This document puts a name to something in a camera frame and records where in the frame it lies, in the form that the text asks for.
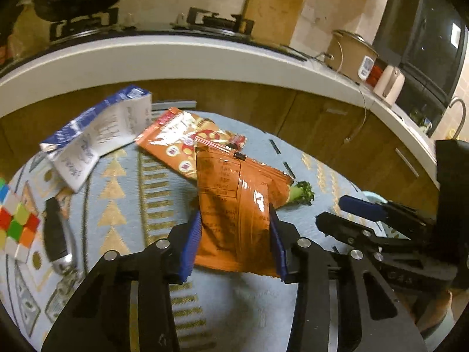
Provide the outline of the person's right hand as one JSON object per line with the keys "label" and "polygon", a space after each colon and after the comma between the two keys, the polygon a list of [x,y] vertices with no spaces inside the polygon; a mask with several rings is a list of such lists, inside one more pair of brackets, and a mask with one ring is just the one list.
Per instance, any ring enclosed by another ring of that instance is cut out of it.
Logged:
{"label": "person's right hand", "polygon": [[457,321],[468,305],[468,290],[451,289],[436,294],[425,313],[417,321],[420,332],[430,330],[443,321],[448,313]]}

